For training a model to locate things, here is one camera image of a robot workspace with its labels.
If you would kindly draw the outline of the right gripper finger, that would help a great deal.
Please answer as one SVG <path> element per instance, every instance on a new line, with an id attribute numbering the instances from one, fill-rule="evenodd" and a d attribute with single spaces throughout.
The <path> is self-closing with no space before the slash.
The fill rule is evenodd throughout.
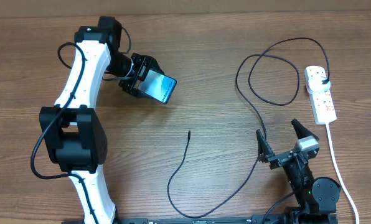
<path id="1" fill-rule="evenodd" d="M 306 138 L 309 136 L 315 137 L 315 134 L 305 128 L 296 118 L 291 121 L 291 124 L 293 125 L 298 139 Z"/>
<path id="2" fill-rule="evenodd" d="M 269 162 L 269 158 L 273 157 L 275 154 L 260 129 L 256 131 L 256 138 L 258 143 L 258 160 L 260 162 Z"/>

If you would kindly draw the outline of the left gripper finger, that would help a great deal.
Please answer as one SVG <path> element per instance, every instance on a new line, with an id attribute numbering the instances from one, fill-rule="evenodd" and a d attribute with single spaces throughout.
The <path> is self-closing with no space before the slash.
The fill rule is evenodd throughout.
<path id="1" fill-rule="evenodd" d="M 164 74 L 163 70 L 160 68 L 157 60 L 153 57 L 146 57 L 147 63 L 146 63 L 146 68 L 148 70 L 153 70 L 157 73 Z"/>
<path id="2" fill-rule="evenodd" d="M 148 98 L 148 99 L 154 99 L 153 97 L 151 97 L 150 95 L 148 95 L 147 93 L 139 90 L 139 89 L 136 89 L 136 88 L 133 88 L 131 89 L 130 91 L 130 94 L 136 98 Z"/>

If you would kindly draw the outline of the blue Samsung Galaxy smartphone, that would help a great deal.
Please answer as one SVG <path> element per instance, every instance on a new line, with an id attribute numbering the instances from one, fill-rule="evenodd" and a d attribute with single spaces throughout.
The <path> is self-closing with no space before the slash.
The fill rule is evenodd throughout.
<path id="1" fill-rule="evenodd" d="M 163 104 L 167 104 L 176 84 L 175 79 L 149 70 L 145 80 L 140 82 L 138 90 Z"/>

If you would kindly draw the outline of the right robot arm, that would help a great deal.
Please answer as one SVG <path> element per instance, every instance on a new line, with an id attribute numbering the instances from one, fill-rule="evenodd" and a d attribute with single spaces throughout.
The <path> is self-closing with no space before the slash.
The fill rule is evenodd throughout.
<path id="1" fill-rule="evenodd" d="M 298 120 L 291 121 L 298 137 L 295 147 L 275 154 L 260 130 L 256 131 L 258 161 L 270 169 L 283 168 L 292 192 L 263 215 L 252 215 L 252 223 L 337 223 L 341 186 L 330 177 L 315 178 L 309 160 L 319 152 L 319 138 Z"/>

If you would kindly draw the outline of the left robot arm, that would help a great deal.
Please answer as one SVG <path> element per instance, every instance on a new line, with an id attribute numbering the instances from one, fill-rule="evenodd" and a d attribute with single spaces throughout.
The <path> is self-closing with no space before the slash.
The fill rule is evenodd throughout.
<path id="1" fill-rule="evenodd" d="M 73 182 L 84 211 L 82 223 L 119 223 L 118 211 L 108 193 L 103 164 L 108 140 L 96 114 L 96 101 L 105 75 L 118 81 L 124 92 L 166 104 L 177 84 L 164 74 L 157 60 L 119 51 L 124 27 L 114 17 L 101 16 L 97 26 L 81 26 L 71 45 L 76 48 L 65 88 L 51 107 L 39 113 L 42 134 L 31 155 L 45 143 L 50 160 L 62 171 L 58 177 Z"/>

